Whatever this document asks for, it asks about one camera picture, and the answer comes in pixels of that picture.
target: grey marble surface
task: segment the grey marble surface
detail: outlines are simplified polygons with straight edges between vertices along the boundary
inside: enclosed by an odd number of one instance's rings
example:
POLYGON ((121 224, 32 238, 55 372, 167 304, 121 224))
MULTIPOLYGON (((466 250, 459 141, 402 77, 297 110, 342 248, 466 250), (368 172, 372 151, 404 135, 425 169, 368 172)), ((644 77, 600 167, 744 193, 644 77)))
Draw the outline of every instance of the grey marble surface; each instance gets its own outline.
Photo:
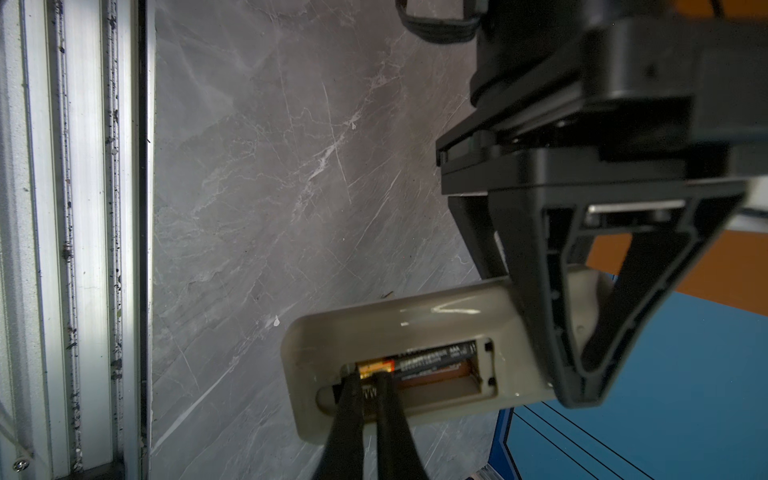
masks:
MULTIPOLYGON (((419 41, 392 3, 159 0, 152 478, 309 478, 285 328, 477 280, 433 154, 474 46, 419 41)), ((494 424, 415 428, 431 478, 484 465, 494 424)))

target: orange surface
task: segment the orange surface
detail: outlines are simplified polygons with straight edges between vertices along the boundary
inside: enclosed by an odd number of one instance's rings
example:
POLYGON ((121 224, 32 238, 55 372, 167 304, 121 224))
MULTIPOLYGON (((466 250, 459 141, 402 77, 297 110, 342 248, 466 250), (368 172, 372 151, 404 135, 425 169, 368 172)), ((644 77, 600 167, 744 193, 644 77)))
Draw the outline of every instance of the orange surface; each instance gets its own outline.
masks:
MULTIPOLYGON (((617 275, 631 237, 595 239, 587 265, 617 275)), ((726 230, 677 287, 677 292, 768 316, 768 235, 726 230)))
MULTIPOLYGON (((768 2, 766 0, 721 0, 725 16, 728 18, 766 18, 768 2)), ((675 10, 690 17, 711 17, 710 0, 676 0, 675 10)))

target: black cable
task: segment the black cable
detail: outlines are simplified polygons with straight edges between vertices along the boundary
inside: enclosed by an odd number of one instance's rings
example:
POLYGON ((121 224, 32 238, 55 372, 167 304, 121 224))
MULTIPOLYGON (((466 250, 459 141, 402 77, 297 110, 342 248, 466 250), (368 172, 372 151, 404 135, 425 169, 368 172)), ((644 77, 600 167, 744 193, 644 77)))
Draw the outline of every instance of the black cable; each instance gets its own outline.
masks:
POLYGON ((725 16, 723 3, 720 0, 710 0, 710 5, 712 5, 712 13, 714 13, 715 17, 722 18, 725 16))
POLYGON ((637 466, 636 466, 634 463, 630 462, 629 460, 627 460, 626 458, 624 458, 623 456, 621 456, 620 454, 618 454, 618 453, 617 453, 616 451, 614 451, 614 450, 613 450, 611 447, 609 447, 608 445, 605 445, 603 442, 601 442, 600 440, 598 440, 597 438, 595 438, 595 437, 594 437, 594 435, 592 435, 590 432, 587 432, 587 431, 586 431, 586 430, 584 430, 582 427, 580 427, 579 425, 577 425, 576 423, 574 423, 574 422, 573 422, 573 420, 569 419, 567 416, 565 416, 565 415, 563 415, 562 413, 558 412, 557 410, 555 410, 554 408, 552 408, 550 405, 548 405, 546 402, 542 402, 542 404, 543 404, 543 405, 545 405, 545 406, 547 406, 547 407, 549 407, 549 409, 550 409, 552 412, 555 412, 555 413, 557 413, 559 416, 561 416, 561 417, 563 417, 564 419, 568 420, 568 421, 569 421, 569 422, 570 422, 570 423, 571 423, 571 424, 572 424, 574 427, 576 427, 577 429, 579 429, 579 430, 581 430, 582 432, 584 432, 584 433, 586 433, 587 435, 589 435, 589 436, 590 436, 590 437, 591 437, 591 438, 592 438, 594 441, 596 441, 596 442, 597 442, 597 443, 599 443, 600 445, 604 446, 606 449, 610 450, 610 451, 611 451, 611 452, 612 452, 614 455, 616 455, 618 458, 621 458, 621 459, 622 459, 622 460, 624 460, 626 463, 628 463, 628 464, 632 465, 633 467, 635 467, 635 468, 636 468, 636 469, 637 469, 637 470, 638 470, 640 473, 642 473, 643 475, 645 475, 645 476, 647 476, 648 478, 650 478, 650 480, 654 480, 654 478, 653 478, 653 477, 651 477, 650 475, 648 475, 646 472, 643 472, 643 469, 642 469, 642 468, 639 468, 639 467, 637 467, 637 466))
POLYGON ((584 453, 586 453, 586 454, 587 454, 587 455, 589 455, 590 457, 594 458, 594 460, 595 460, 597 463, 599 463, 600 465, 603 465, 603 466, 604 466, 604 467, 605 467, 605 468, 606 468, 606 469, 607 469, 609 472, 611 472, 612 474, 616 475, 616 476, 617 476, 617 477, 618 477, 620 480, 624 480, 624 478, 623 478, 621 475, 619 475, 618 473, 616 473, 616 472, 614 472, 613 470, 611 470, 611 467, 609 467, 608 465, 605 465, 603 462, 601 462, 600 460, 598 460, 598 458, 597 458, 596 456, 592 455, 590 452, 587 452, 587 450, 585 450, 585 449, 584 449, 584 447, 582 447, 582 446, 581 446, 581 445, 579 445, 578 443, 576 443, 576 442, 574 442, 573 440, 571 440, 571 437, 569 437, 568 435, 565 435, 565 434, 564 434, 563 432, 561 432, 561 431, 560 431, 560 430, 559 430, 559 429, 558 429, 556 426, 554 426, 554 425, 552 425, 550 422, 547 422, 546 420, 544 420, 544 418, 543 418, 541 415, 539 415, 538 413, 536 413, 536 412, 534 412, 533 410, 531 410, 531 409, 530 409, 530 408, 529 408, 527 405, 526 405, 526 406, 524 406, 524 407, 525 407, 525 409, 526 409, 526 410, 528 410, 530 413, 532 413, 532 414, 536 415, 536 416, 537 416, 537 417, 538 417, 538 418, 539 418, 539 419, 540 419, 542 422, 544 422, 544 423, 546 423, 547 425, 549 425, 550 427, 552 427, 552 428, 553 428, 553 429, 554 429, 554 430, 555 430, 557 433, 559 433, 560 435, 563 435, 563 436, 564 436, 566 439, 568 439, 568 441, 569 441, 569 442, 573 443, 573 444, 574 444, 574 445, 576 445, 578 448, 580 448, 580 449, 581 449, 581 450, 582 450, 584 453))
POLYGON ((516 416, 516 417, 518 417, 520 420, 522 420, 524 424, 526 424, 526 425, 528 425, 529 427, 531 427, 531 429, 533 429, 533 431, 534 431, 534 432, 536 432, 536 433, 538 433, 539 435, 541 435, 541 437, 542 437, 544 440, 546 440, 547 442, 550 442, 550 443, 551 443, 551 444, 552 444, 552 445, 553 445, 553 446, 554 446, 554 447, 555 447, 557 450, 560 450, 561 452, 563 452, 563 455, 565 455, 565 456, 567 456, 568 458, 570 458, 570 459, 573 461, 573 463, 575 463, 576 465, 580 466, 580 467, 581 467, 581 469, 582 469, 582 470, 584 470, 585 472, 587 472, 587 473, 588 473, 588 474, 589 474, 589 475, 590 475, 592 478, 594 478, 595 480, 599 480, 599 479, 598 479, 598 477, 594 476, 594 475, 592 474, 592 472, 590 472, 589 470, 587 470, 587 469, 586 469, 586 468, 585 468, 585 467, 584 467, 584 466, 583 466, 581 463, 579 463, 579 462, 576 462, 576 460, 575 460, 573 457, 571 457, 571 456, 570 456, 568 453, 566 453, 566 451, 565 451, 565 450, 563 450, 563 449, 561 449, 560 447, 558 447, 558 446, 557 446, 557 444, 555 444, 553 441, 551 441, 550 439, 548 439, 546 435, 544 435, 543 433, 539 432, 539 431, 538 431, 538 430, 537 430, 537 429, 536 429, 536 428, 535 428, 533 425, 531 425, 530 423, 526 422, 524 418, 522 418, 520 415, 517 415, 517 414, 514 414, 514 413, 513 413, 513 415, 515 415, 515 416, 516 416))

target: screw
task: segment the screw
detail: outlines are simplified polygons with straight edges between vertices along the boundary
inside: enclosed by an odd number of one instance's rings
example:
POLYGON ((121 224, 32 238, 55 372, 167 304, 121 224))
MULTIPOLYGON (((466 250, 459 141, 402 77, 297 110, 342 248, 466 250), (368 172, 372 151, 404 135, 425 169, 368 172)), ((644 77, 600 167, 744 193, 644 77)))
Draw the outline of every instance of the screw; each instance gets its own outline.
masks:
POLYGON ((16 460, 13 462, 13 470, 14 472, 20 472, 21 470, 26 470, 29 466, 29 460, 26 458, 20 458, 19 460, 16 460))

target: battery compartment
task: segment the battery compartment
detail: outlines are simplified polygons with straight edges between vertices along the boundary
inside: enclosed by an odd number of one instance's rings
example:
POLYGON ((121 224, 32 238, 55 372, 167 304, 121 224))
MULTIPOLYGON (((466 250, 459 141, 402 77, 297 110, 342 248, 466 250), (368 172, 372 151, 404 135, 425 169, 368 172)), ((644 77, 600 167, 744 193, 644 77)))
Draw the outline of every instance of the battery compartment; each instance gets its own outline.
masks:
MULTIPOLYGON (((366 422, 376 420, 373 379, 376 372, 392 375, 406 415, 473 402, 496 394, 493 343, 490 339, 365 359, 344 369, 350 371, 355 367, 361 375, 366 422)), ((316 402, 323 413, 335 414, 341 389, 341 383, 337 383, 317 392, 316 402)))

